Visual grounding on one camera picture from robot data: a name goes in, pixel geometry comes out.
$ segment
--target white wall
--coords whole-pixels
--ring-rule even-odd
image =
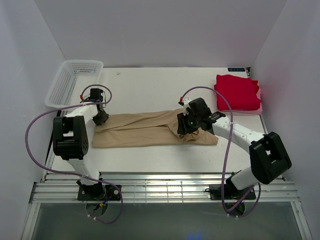
[[[66,59],[251,66],[287,0],[35,0]]]
[[[320,2],[290,0],[252,66],[263,117],[279,133],[313,239],[320,238]]]
[[[20,239],[33,183],[43,171],[30,160],[24,135],[45,111],[45,95],[64,57],[33,0],[0,0],[0,235]],[[53,116],[32,130],[34,155],[45,162]]]

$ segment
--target white basket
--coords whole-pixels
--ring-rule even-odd
[[[45,105],[63,108],[79,104],[81,101],[80,94],[85,87],[99,83],[103,67],[104,64],[101,61],[65,61],[57,72],[46,95]]]

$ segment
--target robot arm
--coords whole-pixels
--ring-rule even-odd
[[[90,96],[83,102],[103,102],[103,91],[90,89]],[[53,120],[53,151],[57,156],[67,161],[77,173],[93,179],[99,179],[101,174],[94,168],[92,161],[86,155],[89,149],[86,124],[93,120],[96,125],[107,121],[109,115],[102,104],[84,105],[76,108],[65,116],[57,116]],[[103,193],[101,183],[86,178],[77,182],[86,194],[98,197]]]
[[[179,102],[184,107],[177,115],[181,135],[190,134],[198,128],[228,139],[233,124],[232,142],[250,155],[251,166],[237,172],[226,180],[226,189],[238,192],[257,183],[269,184],[288,170],[292,164],[278,134],[264,134],[232,123],[221,113],[211,113],[202,98]]]

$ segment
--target beige cloth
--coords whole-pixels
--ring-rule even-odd
[[[216,145],[218,138],[202,129],[185,136],[177,134],[177,114],[183,109],[110,115],[96,126],[93,148],[145,147],[159,145]]]

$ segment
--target folded red cloth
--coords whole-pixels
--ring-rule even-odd
[[[217,90],[229,102],[233,110],[252,111],[260,108],[261,100],[257,98],[258,81],[232,75],[217,75]],[[216,105],[219,111],[229,110],[226,102],[217,95]]]

